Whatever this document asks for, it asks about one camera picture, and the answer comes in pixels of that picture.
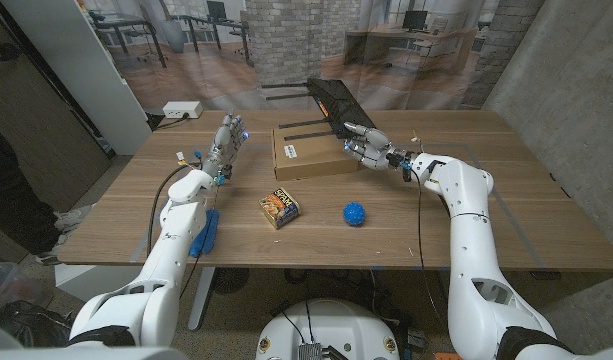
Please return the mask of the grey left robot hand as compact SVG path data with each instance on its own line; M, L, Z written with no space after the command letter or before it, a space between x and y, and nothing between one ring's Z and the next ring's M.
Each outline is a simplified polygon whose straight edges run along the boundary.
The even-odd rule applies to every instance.
M223 176L226 180L230 180L237 153L248 137L241 116L233 117L231 114L226 114L203 159L202 170L212 177Z

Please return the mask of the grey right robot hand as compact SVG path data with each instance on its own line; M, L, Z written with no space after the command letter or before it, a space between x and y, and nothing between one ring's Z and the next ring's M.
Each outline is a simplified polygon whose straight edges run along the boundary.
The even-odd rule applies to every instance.
M373 170L396 169L404 160L411 160L411 152L394 147L380 130L350 122L345 122L344 126L355 133L355 136L345 140L345 153L365 167Z

